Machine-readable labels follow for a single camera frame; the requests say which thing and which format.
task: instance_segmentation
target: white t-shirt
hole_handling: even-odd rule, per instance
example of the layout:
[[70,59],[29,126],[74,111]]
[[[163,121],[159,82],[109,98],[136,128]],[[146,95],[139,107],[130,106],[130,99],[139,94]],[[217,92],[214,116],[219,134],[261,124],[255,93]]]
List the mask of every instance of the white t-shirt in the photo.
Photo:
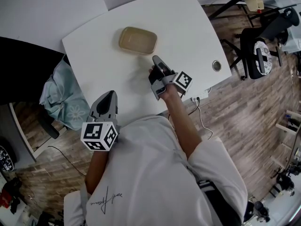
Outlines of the white t-shirt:
[[[241,219],[246,186],[221,141],[200,143],[187,160],[169,121],[151,116],[120,130],[106,170],[87,202],[88,226],[213,225],[189,164],[214,182]],[[83,225],[79,191],[64,199],[64,224]]]

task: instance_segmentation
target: white sleeve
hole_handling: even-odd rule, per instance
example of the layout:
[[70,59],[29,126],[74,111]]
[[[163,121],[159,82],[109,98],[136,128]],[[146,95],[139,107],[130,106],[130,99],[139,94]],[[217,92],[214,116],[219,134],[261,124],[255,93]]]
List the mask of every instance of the white sleeve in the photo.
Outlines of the white sleeve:
[[83,226],[83,210],[80,201],[80,191],[67,194],[64,197],[64,225],[65,226]]
[[202,179],[211,180],[241,219],[246,211],[248,193],[244,181],[221,141],[201,142],[188,163]]

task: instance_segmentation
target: light blue cloth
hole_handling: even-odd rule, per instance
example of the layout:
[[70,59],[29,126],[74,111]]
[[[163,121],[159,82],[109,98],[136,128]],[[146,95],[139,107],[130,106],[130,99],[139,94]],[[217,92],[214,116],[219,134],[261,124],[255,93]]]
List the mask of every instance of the light blue cloth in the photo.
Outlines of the light blue cloth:
[[73,130],[81,129],[90,112],[72,68],[63,60],[46,81],[40,104],[51,117]]

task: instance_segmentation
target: power outlet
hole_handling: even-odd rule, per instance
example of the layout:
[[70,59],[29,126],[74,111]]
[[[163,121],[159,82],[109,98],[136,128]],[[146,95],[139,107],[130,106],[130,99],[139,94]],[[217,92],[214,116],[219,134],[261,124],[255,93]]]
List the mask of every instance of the power outlet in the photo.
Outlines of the power outlet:
[[190,99],[191,99],[191,101],[195,102],[195,101],[198,101],[197,97],[199,97],[200,100],[208,98],[209,97],[208,90],[204,90],[201,94],[195,95],[195,96],[191,97]]

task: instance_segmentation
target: white cable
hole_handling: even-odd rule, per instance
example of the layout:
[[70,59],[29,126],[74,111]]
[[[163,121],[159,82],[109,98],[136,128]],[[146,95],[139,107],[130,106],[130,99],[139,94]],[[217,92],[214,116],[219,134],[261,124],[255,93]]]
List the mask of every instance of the white cable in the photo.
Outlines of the white cable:
[[211,136],[208,138],[208,140],[213,136],[213,131],[211,131],[209,128],[205,127],[202,121],[202,113],[201,113],[201,108],[198,106],[198,110],[199,110],[199,119],[201,120],[202,126],[204,129],[207,129],[208,131],[211,132]]

